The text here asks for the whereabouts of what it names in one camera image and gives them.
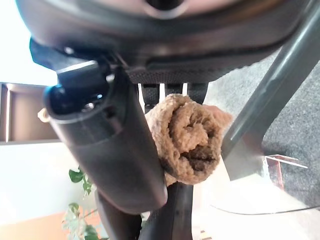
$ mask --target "brown towel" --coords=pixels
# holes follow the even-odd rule
[[[223,130],[232,117],[216,106],[202,106],[170,94],[146,115],[166,185],[194,185],[209,177],[220,160]]]

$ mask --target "black plastic housing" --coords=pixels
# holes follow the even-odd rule
[[[78,72],[81,75],[77,71],[73,74],[81,84],[84,70]],[[72,81],[70,73],[61,76]],[[86,77],[84,82],[89,83],[90,75]],[[85,101],[95,96],[93,89],[97,89],[100,101],[92,109],[86,108]],[[82,90],[79,86],[46,90],[45,106],[57,135],[113,206],[129,214],[159,209],[167,202],[167,188],[136,88],[118,68],[113,80],[104,77],[100,87]]]

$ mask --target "floor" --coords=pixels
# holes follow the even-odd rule
[[[237,117],[277,52],[252,66],[236,69],[211,82],[205,104]],[[320,205],[320,63],[274,120],[263,139],[265,154],[299,159],[308,170],[282,164],[285,191],[309,206]]]

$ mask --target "plant leaf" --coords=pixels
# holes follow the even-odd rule
[[[79,183],[83,178],[84,178],[85,174],[79,170],[79,172],[73,171],[73,170],[69,170],[69,177],[71,179],[71,182],[73,183]]]
[[[86,180],[86,178],[83,178],[83,190],[84,190],[84,195],[88,196],[91,193],[91,187],[92,183],[89,180]]]
[[[84,240],[99,240],[97,235],[89,235],[89,236],[85,236]]]
[[[79,204],[78,203],[70,203],[69,205],[69,209],[71,210],[71,212],[73,212],[74,214],[78,214],[79,212]]]
[[[84,231],[85,240],[99,240],[98,233],[92,225],[87,225]]]

